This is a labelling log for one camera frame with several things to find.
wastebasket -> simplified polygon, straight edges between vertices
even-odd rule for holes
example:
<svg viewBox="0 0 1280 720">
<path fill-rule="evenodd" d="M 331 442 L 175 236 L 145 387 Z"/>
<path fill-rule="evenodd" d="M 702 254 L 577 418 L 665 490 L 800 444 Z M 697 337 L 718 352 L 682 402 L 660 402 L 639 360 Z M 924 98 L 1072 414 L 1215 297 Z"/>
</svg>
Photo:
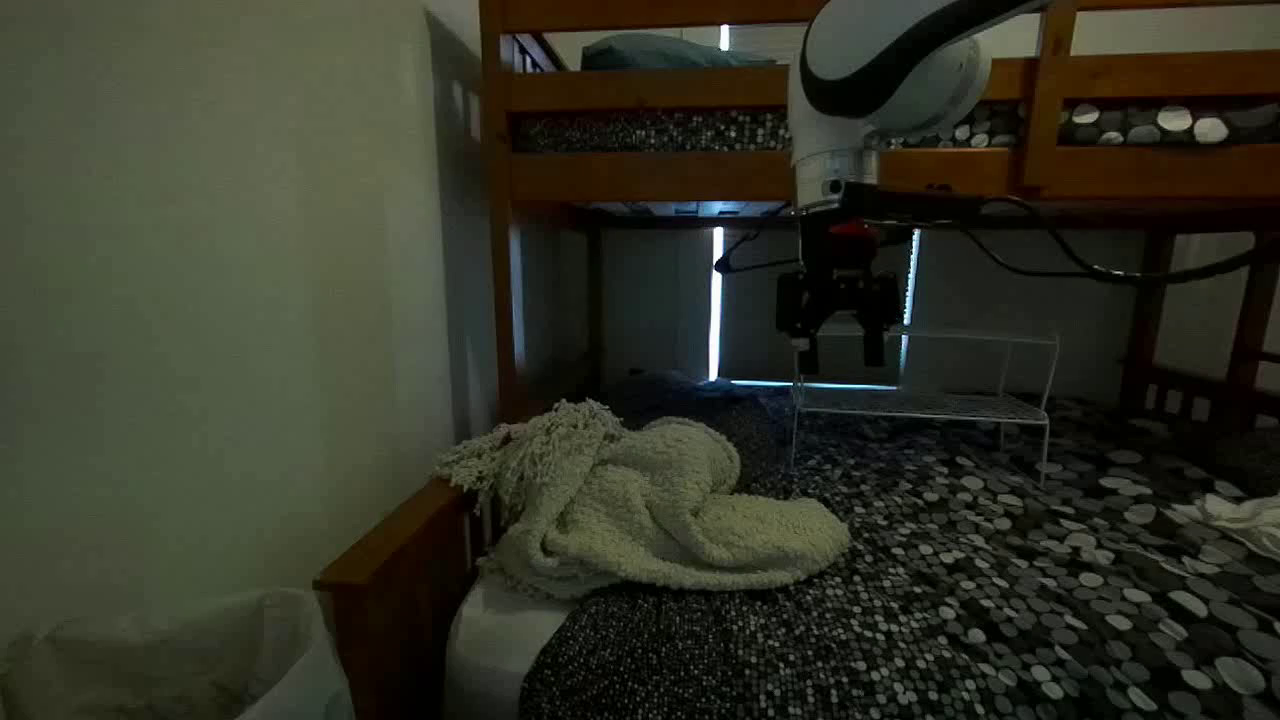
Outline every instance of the wastebasket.
<svg viewBox="0 0 1280 720">
<path fill-rule="evenodd" d="M 353 720 L 311 593 L 65 620 L 0 662 L 0 720 Z"/>
</svg>

black and white patterned bedspread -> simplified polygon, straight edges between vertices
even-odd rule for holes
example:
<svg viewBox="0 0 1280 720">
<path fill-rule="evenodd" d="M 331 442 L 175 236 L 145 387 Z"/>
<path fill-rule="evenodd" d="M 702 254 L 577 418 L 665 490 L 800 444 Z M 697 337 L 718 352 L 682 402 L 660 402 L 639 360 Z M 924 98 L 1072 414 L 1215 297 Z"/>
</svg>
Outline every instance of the black and white patterned bedspread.
<svg viewBox="0 0 1280 720">
<path fill-rule="evenodd" d="M 984 429 L 807 425 L 747 494 L 822 501 L 853 553 L 784 593 L 596 593 L 524 717 L 1275 717 L 1280 564 L 1160 517 L 1215 480 L 1114 433 L 1069 414 L 1037 483 Z"/>
</svg>

wooden bed frame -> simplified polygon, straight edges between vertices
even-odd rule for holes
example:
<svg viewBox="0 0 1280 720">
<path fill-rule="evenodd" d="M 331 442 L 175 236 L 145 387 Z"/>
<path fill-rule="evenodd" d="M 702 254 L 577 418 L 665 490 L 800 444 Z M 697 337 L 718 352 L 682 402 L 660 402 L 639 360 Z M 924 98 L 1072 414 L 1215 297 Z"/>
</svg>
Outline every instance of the wooden bed frame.
<svg viewBox="0 0 1280 720">
<path fill-rule="evenodd" d="M 445 644 L 477 577 L 477 535 L 473 501 L 428 480 L 321 572 L 359 720 L 441 717 Z"/>
<path fill-rule="evenodd" d="M 547 218 L 547 210 L 564 212 L 602 202 L 792 202 L 792 166 L 784 152 L 514 152 L 512 129 L 535 114 L 784 108 L 784 68 L 564 73 L 538 31 L 802 25 L 821 4 L 822 0 L 480 0 L 503 422 L 535 407 L 535 387 L 526 370 L 514 366 L 512 332 L 512 239 L 526 212 Z M 1039 55 L 1000 59 L 988 84 L 988 100 L 1025 108 L 1025 143 L 888 152 L 880 162 L 880 186 L 905 194 L 1025 198 L 1055 212 L 1059 225 L 1090 228 L 1280 228 L 1280 171 L 1271 171 L 1280 170 L 1280 143 L 1072 148 L 1055 141 L 1069 100 L 1280 100 L 1280 52 L 1072 55 L 1078 12 L 1226 4 L 1275 0 L 1055 0 L 1051 12 L 1039 17 Z M 568 225 L 596 250 L 602 228 L 627 222 L 568 212 Z M 599 355 L 596 324 L 587 324 L 587 346 L 587 355 Z M 1234 386 L 1252 376 L 1242 355 L 1257 352 L 1259 349 L 1230 352 Z M 1146 360 L 1132 355 L 1126 366 L 1132 386 Z"/>
<path fill-rule="evenodd" d="M 802 25 L 822 0 L 480 0 L 485 152 L 490 188 L 490 286 L 501 414 L 520 422 L 538 407 L 514 370 L 512 239 L 526 218 L 564 222 L 599 246 L 612 218 L 564 212 L 599 202 L 792 202 L 784 152 L 559 152 L 520 157 L 520 114 L 627 114 L 627 108 L 784 108 L 778 68 L 733 73 L 559 73 L 538 31 L 585 28 L 687 28 L 687 25 Z M 1211 152 L 1183 148 L 1059 148 L 1065 100 L 1202 100 L 1280 98 L 1280 52 L 1215 55 L 1072 55 L 1074 12 L 1202 8 L 1223 0 L 1059 0 L 1039 22 L 1039 55 L 1004 59 L 988 100 L 1020 100 L 1025 148 L 911 148 L 882 157 L 882 186 L 911 194 L 1025 198 L 1065 225 L 1146 228 L 1142 270 L 1170 266 L 1170 232 L 1280 228 L 1280 143 Z M 1164 418 L 1207 418 L 1252 429 L 1280 418 L 1280 398 L 1257 392 L 1275 297 L 1275 266 L 1249 278 L 1234 349 L 1223 379 L 1156 366 L 1164 292 L 1138 292 L 1122 404 Z M 445 480 L 423 483 L 359 543 L 325 570 L 338 662 L 359 720 L 441 717 L 445 644 L 477 570 L 473 501 Z"/>
</svg>

white wall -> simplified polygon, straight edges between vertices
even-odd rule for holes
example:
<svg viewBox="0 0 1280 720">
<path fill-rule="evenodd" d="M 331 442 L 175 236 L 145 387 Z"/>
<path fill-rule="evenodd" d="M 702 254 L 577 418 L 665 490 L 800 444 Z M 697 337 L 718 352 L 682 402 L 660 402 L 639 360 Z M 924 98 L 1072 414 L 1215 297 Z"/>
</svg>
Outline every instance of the white wall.
<svg viewBox="0 0 1280 720">
<path fill-rule="evenodd" d="M 524 218 L 512 239 L 514 370 L 545 402 L 587 379 L 587 246 Z"/>
<path fill-rule="evenodd" d="M 1037 232 L 984 232 L 988 246 L 1020 270 L 1069 270 L 1059 254 Z M 1138 266 L 1138 236 L 1126 232 L 1072 232 L 1072 246 L 1114 270 Z M 1132 324 L 1132 287 L 1090 282 L 1025 282 L 988 266 L 968 239 L 927 232 L 918 254 L 918 330 L 974 330 L 1016 337 L 1059 337 L 1059 398 L 1114 402 L 1118 360 Z M 984 386 L 988 355 L 968 349 L 916 352 L 911 376 L 933 386 Z M 1016 355 L 1013 386 L 1039 387 L 1042 360 Z"/>
<path fill-rule="evenodd" d="M 1065 270 L 1042 236 L 984 232 L 995 254 L 1025 270 Z M 1136 270 L 1138 246 L 1122 232 L 1072 232 L 1074 250 L 1097 266 Z M 734 262 L 789 257 L 792 239 L 766 232 L 762 246 L 742 250 Z M 905 272 L 905 254 L 882 257 L 880 270 Z M 773 332 L 773 278 L 726 278 L 723 355 L 726 372 L 777 372 L 789 352 Z M 927 232 L 918 246 L 916 330 L 968 330 L 968 332 L 1025 332 L 1059 337 L 1065 398 L 1112 402 L 1118 392 L 1118 355 L 1132 320 L 1132 292 L 1078 282 L 1020 282 L 990 270 L 971 246 L 950 232 Z M 609 232 L 602 236 L 602 372 L 617 379 L 627 370 L 702 376 L 708 370 L 708 232 Z M 988 386 L 988 352 L 911 346 L 911 386 L 974 387 Z M 1039 387 L 1042 366 L 1020 355 L 1013 386 Z"/>
<path fill-rule="evenodd" d="M 1249 250 L 1252 250 L 1249 232 L 1180 236 L 1170 250 L 1170 270 L 1211 266 L 1211 262 L 1223 262 L 1223 257 L 1234 257 Z M 1230 278 L 1215 278 L 1202 286 L 1166 287 L 1164 317 L 1160 317 L 1156 366 L 1195 372 L 1195 376 L 1226 376 L 1242 282 L 1249 282 L 1242 272 L 1230 272 Z M 1271 304 L 1271 324 L 1266 324 L 1263 349 L 1271 349 L 1271 352 L 1280 349 L 1280 308 L 1275 304 Z M 1257 376 L 1257 387 L 1280 392 L 1280 370 L 1263 366 Z"/>
<path fill-rule="evenodd" d="M 0 4 L 0 641 L 302 583 L 452 436 L 413 0 Z"/>
<path fill-rule="evenodd" d="M 602 232 L 602 376 L 708 376 L 708 232 Z"/>
<path fill-rule="evenodd" d="M 441 228 L 446 287 L 452 425 L 461 436 L 494 422 L 494 332 L 487 175 L 480 143 L 480 55 L 434 12 L 432 31 L 432 125 L 441 162 Z"/>
<path fill-rule="evenodd" d="M 423 8 L 446 28 L 446 35 L 480 55 L 480 0 L 423 0 Z"/>
</svg>

crumpled blanket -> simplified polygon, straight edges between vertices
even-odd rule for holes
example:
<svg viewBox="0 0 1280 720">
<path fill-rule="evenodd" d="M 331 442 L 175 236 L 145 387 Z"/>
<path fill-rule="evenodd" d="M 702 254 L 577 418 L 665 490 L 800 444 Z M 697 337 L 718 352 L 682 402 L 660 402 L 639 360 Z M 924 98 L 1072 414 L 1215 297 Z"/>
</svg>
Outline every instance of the crumpled blanket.
<svg viewBox="0 0 1280 720">
<path fill-rule="evenodd" d="M 557 599 L 620 582 L 778 588 L 849 547 L 814 501 L 734 498 L 741 456 L 708 425 L 667 418 L 632 433 L 590 402 L 463 442 L 441 474 L 503 509 L 485 570 Z"/>
<path fill-rule="evenodd" d="M 1218 529 L 1242 547 L 1280 562 L 1280 498 L 1230 504 L 1207 494 L 1195 504 L 1170 504 L 1166 517 L 1180 525 Z"/>
</svg>

